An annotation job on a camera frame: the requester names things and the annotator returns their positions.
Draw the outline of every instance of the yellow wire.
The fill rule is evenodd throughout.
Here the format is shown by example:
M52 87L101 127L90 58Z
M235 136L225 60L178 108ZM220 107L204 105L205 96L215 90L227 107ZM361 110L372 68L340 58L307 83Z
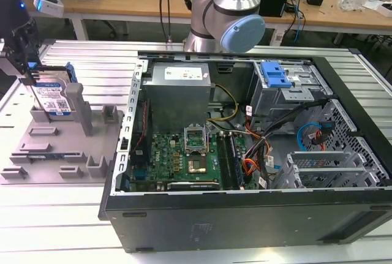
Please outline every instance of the yellow wire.
M222 85L215 85L215 86L217 86L218 88L221 88L221 89L223 89L231 98L232 98L232 100L234 101L234 104L235 104L235 110L234 110L234 113L233 114L231 114L230 116L228 116L228 117L221 117L221 118L207 118L207 121L226 121L226 120L230 120L230 118L233 118L237 113L238 113L238 103L237 103L237 101L235 100L235 98L233 97L233 95L230 93L230 91L228 91L225 87L223 87Z

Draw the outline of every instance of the blue cable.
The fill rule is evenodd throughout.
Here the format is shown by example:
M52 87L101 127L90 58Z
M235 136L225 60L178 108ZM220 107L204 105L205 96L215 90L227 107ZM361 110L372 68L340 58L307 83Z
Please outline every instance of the blue cable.
M306 151L306 148L305 148L305 146L302 144L302 141L301 141L301 133L302 133L302 130L304 130L307 126L311 126L311 125L313 125L313 126L319 128L319 129L321 129L321 125L320 125L319 123L310 122L310 123L306 123L305 125L303 125L300 129L298 129L298 132L296 133L296 140L297 140L297 142L298 142L298 145L300 146L300 150L301 150L301 151Z
M296 30L296 34L295 34L295 38L294 38L294 42L296 42L300 36L301 17L300 17L300 10L298 8L299 0L298 0L298 2L296 0L293 0L293 1L295 2L295 15L298 18L298 28Z

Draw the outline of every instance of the hard drive label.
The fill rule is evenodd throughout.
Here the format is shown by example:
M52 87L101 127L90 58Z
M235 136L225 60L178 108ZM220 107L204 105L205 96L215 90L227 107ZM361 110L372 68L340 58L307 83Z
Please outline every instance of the hard drive label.
M67 99L61 95L62 87L60 83L36 83L32 89L46 112L55 112L59 115L63 115L65 112L71 112Z

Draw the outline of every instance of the table leg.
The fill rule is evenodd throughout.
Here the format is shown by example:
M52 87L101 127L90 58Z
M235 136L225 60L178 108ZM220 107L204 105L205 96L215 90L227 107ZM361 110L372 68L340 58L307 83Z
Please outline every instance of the table leg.
M269 45L273 45L275 47L279 47L282 43L282 39L284 36L285 29L284 28L276 28L272 35L272 39L269 42Z
M88 40L86 25L82 19L71 19L77 40Z
M122 29L122 33L127 36L129 34L129 22L128 21L124 21L123 23L123 29Z
M338 33L337 36L335 37L335 39L333 40L333 43L335 45L340 45L343 37L344 37L344 33Z

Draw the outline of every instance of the motherboard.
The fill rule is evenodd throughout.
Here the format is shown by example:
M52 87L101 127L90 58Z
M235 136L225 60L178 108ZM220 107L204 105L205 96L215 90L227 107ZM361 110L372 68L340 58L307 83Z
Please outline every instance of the motherboard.
M241 168L245 144L241 134L205 134L189 128L184 133L154 134L147 166L130 169L130 189L252 189L254 183L244 183Z

